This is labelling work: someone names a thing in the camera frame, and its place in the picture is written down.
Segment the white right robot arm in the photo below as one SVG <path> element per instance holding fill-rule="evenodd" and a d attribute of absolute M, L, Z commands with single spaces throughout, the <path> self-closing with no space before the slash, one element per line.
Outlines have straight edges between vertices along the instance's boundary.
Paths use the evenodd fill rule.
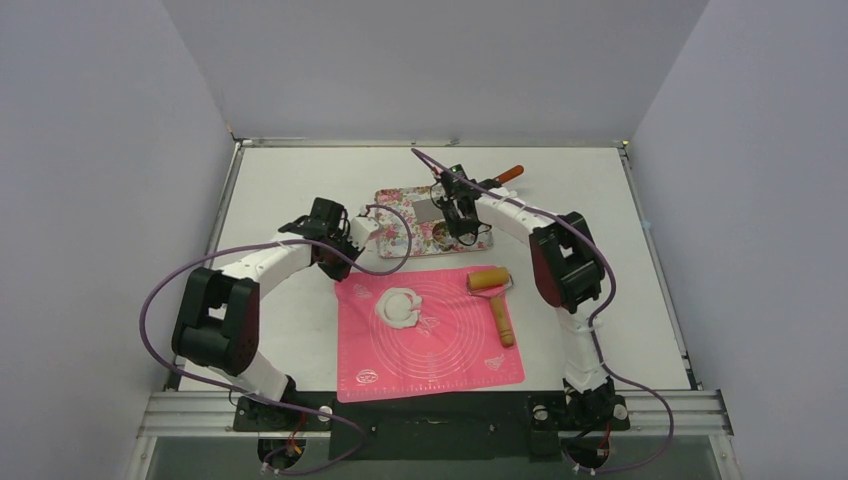
<path fill-rule="evenodd" d="M 578 307 L 599 299 L 606 270 L 585 219 L 577 212 L 561 215 L 535 207 L 496 179 L 476 182 L 459 165 L 436 168 L 434 178 L 440 192 L 431 202 L 450 237 L 464 242 L 494 228 L 529 248 L 536 289 L 555 309 L 563 330 L 564 381 L 573 391 L 563 402 L 565 416 L 578 427 L 592 425 L 604 412 L 596 391 L 609 376 L 591 338 L 591 321 Z"/>

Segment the pink silicone baking mat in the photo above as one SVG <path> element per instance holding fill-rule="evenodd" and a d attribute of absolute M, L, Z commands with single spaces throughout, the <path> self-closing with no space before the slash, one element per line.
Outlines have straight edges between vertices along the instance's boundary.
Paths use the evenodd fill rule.
<path fill-rule="evenodd" d="M 480 270 L 471 266 L 385 277 L 354 273 L 337 284 L 339 401 L 401 399 L 523 382 L 518 346 L 501 346 L 488 302 L 467 291 L 467 275 Z M 378 299 L 392 287 L 422 297 L 415 327 L 392 329 L 375 314 Z"/>

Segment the round metal dough cutter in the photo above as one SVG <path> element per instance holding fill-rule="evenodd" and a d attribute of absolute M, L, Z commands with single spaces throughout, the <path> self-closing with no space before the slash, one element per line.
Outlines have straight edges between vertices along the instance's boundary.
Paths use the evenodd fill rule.
<path fill-rule="evenodd" d="M 443 221 L 434 224 L 432 228 L 432 240 L 434 247 L 439 252 L 456 252 L 461 247 L 459 242 L 450 235 L 446 223 Z"/>

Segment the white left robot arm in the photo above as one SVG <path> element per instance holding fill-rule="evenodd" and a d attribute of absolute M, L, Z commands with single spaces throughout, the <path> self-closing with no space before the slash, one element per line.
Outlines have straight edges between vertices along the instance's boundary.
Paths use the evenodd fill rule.
<path fill-rule="evenodd" d="M 291 427 L 299 406 L 286 395 L 293 389 L 291 379 L 259 351 L 261 300 L 312 266 L 334 281 L 344 280 L 378 230 L 366 212 L 350 216 L 341 204 L 317 198 L 308 214 L 280 227 L 268 247 L 219 269 L 194 269 L 186 281 L 172 350 L 264 397 L 258 413 L 272 429 Z"/>

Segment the white dough lump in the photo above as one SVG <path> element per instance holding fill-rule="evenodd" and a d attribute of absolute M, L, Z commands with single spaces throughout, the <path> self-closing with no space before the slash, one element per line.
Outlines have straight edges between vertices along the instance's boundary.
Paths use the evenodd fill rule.
<path fill-rule="evenodd" d="M 374 310 L 386 326 L 400 330 L 417 325 L 422 303 L 422 297 L 415 291 L 392 287 L 383 292 Z"/>

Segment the wooden rolling pin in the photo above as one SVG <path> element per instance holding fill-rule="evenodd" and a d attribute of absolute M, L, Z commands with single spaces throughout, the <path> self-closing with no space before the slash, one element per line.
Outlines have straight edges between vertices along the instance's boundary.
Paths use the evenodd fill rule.
<path fill-rule="evenodd" d="M 499 342 L 503 348 L 512 348 L 516 344 L 505 301 L 506 292 L 512 286 L 512 276 L 505 267 L 475 271 L 466 277 L 468 293 L 488 302 Z"/>

